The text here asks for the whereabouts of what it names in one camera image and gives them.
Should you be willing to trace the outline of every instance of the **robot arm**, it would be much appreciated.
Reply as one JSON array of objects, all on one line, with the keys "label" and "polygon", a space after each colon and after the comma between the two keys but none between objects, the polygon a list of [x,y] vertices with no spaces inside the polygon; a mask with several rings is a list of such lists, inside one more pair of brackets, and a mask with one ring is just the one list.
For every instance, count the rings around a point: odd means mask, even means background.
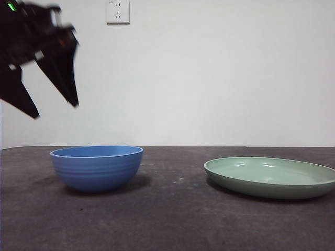
[{"label": "robot arm", "polygon": [[73,107],[79,104],[73,71],[78,42],[72,26],[53,20],[60,11],[0,0],[0,99],[33,118],[39,114],[21,82],[20,67],[33,60]]}]

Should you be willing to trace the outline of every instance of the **plate rim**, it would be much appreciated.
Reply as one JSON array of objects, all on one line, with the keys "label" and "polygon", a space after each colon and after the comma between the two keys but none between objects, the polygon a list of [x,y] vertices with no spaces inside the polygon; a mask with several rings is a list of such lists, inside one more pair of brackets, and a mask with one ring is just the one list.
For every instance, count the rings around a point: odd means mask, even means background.
[{"label": "plate rim", "polygon": [[273,183],[273,182],[259,182],[259,181],[255,181],[255,180],[239,179],[239,178],[233,178],[233,177],[217,174],[217,173],[214,173],[213,171],[211,171],[210,169],[208,169],[206,167],[206,165],[209,162],[217,161],[219,159],[229,159],[229,158],[261,158],[261,159],[276,159],[276,160],[281,160],[281,161],[292,161],[292,162],[299,162],[299,163],[305,163],[305,164],[312,164],[312,165],[320,166],[322,168],[326,168],[326,169],[329,169],[329,170],[335,172],[335,169],[333,169],[333,168],[330,168],[328,166],[315,164],[315,163],[312,163],[312,162],[297,161],[297,160],[294,160],[294,159],[286,159],[286,158],[255,157],[255,156],[236,156],[236,157],[214,158],[214,159],[211,159],[211,160],[206,161],[204,163],[204,169],[205,169],[205,171],[208,171],[212,174],[215,174],[215,175],[218,175],[218,176],[221,176],[221,177],[224,177],[224,178],[235,179],[235,180],[239,180],[239,181],[253,182],[253,183],[258,183],[258,184],[275,185],[275,186],[315,186],[315,185],[326,185],[326,184],[331,184],[331,183],[335,182],[335,179],[333,179],[331,181],[325,181],[325,182],[316,182],[316,183],[313,183],[313,184],[283,184],[283,183]]}]

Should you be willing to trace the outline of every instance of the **power outlet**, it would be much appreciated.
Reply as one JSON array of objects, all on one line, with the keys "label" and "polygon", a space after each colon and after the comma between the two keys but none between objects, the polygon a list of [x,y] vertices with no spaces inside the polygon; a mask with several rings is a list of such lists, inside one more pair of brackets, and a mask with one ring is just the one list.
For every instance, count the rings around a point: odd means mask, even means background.
[{"label": "power outlet", "polygon": [[107,0],[107,24],[130,23],[130,0]]}]

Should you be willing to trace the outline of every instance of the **blue bowl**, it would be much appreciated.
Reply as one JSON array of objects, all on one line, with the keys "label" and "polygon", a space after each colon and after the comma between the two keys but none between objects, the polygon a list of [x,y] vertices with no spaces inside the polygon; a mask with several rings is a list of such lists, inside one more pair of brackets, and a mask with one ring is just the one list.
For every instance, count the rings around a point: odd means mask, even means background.
[{"label": "blue bowl", "polygon": [[50,153],[55,172],[69,187],[103,192],[122,186],[137,172],[143,149],[99,145],[55,150]]}]

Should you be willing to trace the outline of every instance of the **green plate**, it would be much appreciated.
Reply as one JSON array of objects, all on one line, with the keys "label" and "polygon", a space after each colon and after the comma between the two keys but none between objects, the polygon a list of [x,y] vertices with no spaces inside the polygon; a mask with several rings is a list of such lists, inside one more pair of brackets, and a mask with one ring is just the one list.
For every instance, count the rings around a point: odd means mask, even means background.
[{"label": "green plate", "polygon": [[248,195],[274,199],[307,199],[335,188],[335,170],[279,158],[233,157],[207,161],[215,183]]}]

